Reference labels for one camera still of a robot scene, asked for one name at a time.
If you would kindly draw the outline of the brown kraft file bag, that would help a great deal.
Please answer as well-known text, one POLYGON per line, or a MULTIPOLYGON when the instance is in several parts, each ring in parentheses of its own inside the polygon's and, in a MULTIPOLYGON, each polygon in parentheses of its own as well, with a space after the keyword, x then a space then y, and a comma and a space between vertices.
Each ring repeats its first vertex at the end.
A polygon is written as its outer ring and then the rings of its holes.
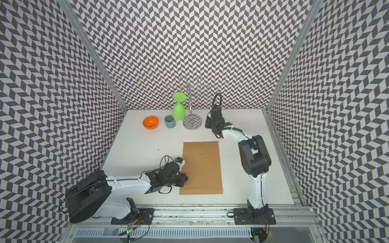
POLYGON ((180 188, 181 195, 223 194, 219 144, 211 142, 185 142, 182 173, 188 180, 180 188))

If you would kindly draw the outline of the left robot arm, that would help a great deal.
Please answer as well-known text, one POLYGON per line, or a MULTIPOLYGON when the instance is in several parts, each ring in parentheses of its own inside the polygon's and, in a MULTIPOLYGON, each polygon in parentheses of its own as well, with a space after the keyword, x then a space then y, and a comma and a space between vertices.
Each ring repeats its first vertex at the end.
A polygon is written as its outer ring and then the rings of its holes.
POLYGON ((183 187, 188 180, 181 171, 184 164, 184 159, 178 157, 138 177, 107 176, 102 170, 91 173, 65 193, 70 223, 92 217, 111 218, 112 225, 138 221, 141 213, 131 196, 159 192, 163 187, 183 187))

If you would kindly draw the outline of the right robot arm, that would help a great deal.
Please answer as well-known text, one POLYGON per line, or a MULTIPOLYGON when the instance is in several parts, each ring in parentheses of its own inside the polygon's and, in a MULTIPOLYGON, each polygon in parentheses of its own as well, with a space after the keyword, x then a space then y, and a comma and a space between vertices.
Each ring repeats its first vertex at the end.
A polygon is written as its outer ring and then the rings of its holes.
POLYGON ((245 173, 251 176, 251 192, 247 201, 248 217, 251 222, 258 223, 268 209, 265 185, 271 158, 264 139, 260 135, 248 135, 232 123, 226 122, 219 105, 212 106, 205 127, 211 129, 217 138, 238 144, 242 167, 245 173))

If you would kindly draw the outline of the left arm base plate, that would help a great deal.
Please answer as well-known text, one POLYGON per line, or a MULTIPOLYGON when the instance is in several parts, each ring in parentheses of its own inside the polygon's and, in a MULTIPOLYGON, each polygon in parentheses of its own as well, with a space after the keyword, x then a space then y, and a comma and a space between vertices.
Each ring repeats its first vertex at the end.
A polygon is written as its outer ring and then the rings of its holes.
POLYGON ((140 225, 151 225, 154 218, 154 208, 140 208, 136 211, 131 211, 129 215, 123 219, 112 218, 111 225, 137 225, 140 220, 140 225))

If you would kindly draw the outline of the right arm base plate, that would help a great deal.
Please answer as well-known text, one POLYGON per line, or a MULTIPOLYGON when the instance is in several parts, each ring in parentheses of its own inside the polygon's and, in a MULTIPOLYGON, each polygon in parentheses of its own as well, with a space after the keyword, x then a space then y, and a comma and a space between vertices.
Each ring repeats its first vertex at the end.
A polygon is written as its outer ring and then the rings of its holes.
POLYGON ((235 225, 276 225, 274 212, 271 208, 251 212, 247 208, 234 208, 235 225))

